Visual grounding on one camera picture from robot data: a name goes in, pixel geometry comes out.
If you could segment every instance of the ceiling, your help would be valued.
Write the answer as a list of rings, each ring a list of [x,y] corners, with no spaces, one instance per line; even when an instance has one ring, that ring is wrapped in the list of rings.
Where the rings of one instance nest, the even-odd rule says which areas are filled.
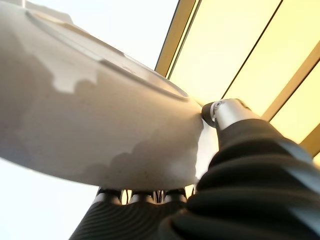
[[[179,1],[155,70],[201,105],[241,99],[316,156],[319,10],[318,0]]]

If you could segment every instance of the corrugated black rubber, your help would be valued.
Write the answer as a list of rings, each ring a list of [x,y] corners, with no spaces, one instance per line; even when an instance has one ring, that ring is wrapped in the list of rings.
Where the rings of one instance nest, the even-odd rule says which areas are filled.
[[[160,240],[320,240],[320,173],[258,119],[217,131],[220,151]]]
[[[88,210],[71,240],[154,240],[161,220],[185,203],[135,202],[128,205],[95,203]]]

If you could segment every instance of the silver metal joint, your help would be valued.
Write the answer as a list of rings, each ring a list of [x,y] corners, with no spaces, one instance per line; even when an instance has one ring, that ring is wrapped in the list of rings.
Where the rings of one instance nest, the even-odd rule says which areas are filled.
[[[223,130],[231,124],[246,119],[260,119],[239,99],[222,99],[212,104],[210,116],[218,123],[219,129]]]

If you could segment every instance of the metal bolt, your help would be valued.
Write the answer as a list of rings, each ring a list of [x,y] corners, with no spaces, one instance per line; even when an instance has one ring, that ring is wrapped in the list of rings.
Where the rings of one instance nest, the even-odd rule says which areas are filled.
[[[223,104],[222,101],[217,101],[217,102],[214,104],[213,108],[214,108],[214,109],[218,109],[222,104]]]

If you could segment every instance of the circular rim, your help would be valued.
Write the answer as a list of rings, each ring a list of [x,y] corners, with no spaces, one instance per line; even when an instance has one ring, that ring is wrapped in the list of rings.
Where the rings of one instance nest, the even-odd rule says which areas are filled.
[[[131,79],[147,86],[150,87],[158,92],[164,93],[167,96],[170,97],[174,97],[176,99],[180,99],[183,101],[188,101],[190,98],[188,96],[188,94],[183,91],[181,88],[179,88],[178,86],[176,86],[174,83],[172,83],[171,81],[169,81],[168,79],[166,79],[165,77],[163,77],[162,75],[158,74],[157,72],[153,71],[152,69],[144,66],[142,63],[137,62],[136,60],[132,59],[131,57],[127,57],[127,55],[125,55],[124,53],[122,53],[121,51],[117,50],[116,48],[108,45],[107,43],[95,38],[94,36],[90,35],[89,33],[85,32],[84,30],[77,28],[76,26],[73,26],[71,24],[65,23],[59,19],[56,19],[52,16],[46,15],[44,13],[40,13],[40,12],[35,12],[32,13],[30,11],[26,11],[25,12],[26,16],[29,18],[29,20],[35,25],[37,26],[39,29],[41,29],[42,31],[44,31],[45,33],[49,34],[51,37],[57,39],[58,41],[64,43],[65,45],[73,48],[74,50],[80,52],[81,54],[91,58],[92,60],[99,62],[100,64],[107,66],[109,68],[114,69],[115,71],[124,74],[125,76],[130,77]],[[119,54],[122,54],[124,57],[127,57],[130,61],[135,62],[136,64],[138,64],[140,67],[145,68],[146,70],[150,71],[150,73],[152,73],[153,75],[156,75],[157,77],[160,77],[160,79],[165,82],[166,84],[168,84],[170,87],[172,87],[173,89],[175,89],[179,94],[181,95],[177,95],[171,91],[165,90],[161,87],[156,86],[153,83],[150,83],[146,80],[144,80],[143,78],[136,76],[134,74],[132,74],[129,71],[126,71],[125,69],[121,68],[120,66],[112,63],[111,61],[105,59],[104,57],[96,54],[95,52],[87,49],[86,47],[81,46],[80,44],[76,43],[74,40],[71,40],[70,38],[68,38],[67,36],[63,35],[62,33],[58,32],[57,30],[53,29],[52,27],[50,27],[49,25],[47,25],[46,23],[40,21],[37,17],[44,19],[46,21],[50,21],[52,23],[55,24],[60,24],[62,25],[62,27],[66,27],[67,29],[74,31],[77,34],[80,34],[86,38],[89,38],[90,40],[94,41],[97,44],[102,45],[103,47],[108,47],[108,48],[112,48],[113,50],[115,50],[116,52],[118,52]]]

